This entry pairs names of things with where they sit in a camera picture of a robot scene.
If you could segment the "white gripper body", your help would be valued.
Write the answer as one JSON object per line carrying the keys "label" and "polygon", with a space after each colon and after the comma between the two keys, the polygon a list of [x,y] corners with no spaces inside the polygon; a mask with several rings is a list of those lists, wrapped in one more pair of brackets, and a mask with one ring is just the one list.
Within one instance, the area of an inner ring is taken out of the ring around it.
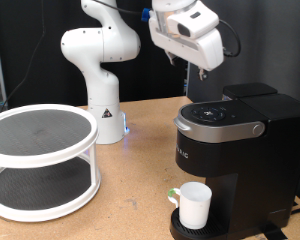
{"label": "white gripper body", "polygon": [[197,65],[207,71],[218,67],[224,60],[221,35],[217,29],[195,40],[187,40],[185,37],[173,38],[159,31],[155,18],[149,20],[149,29],[153,43],[167,50],[177,57]]}

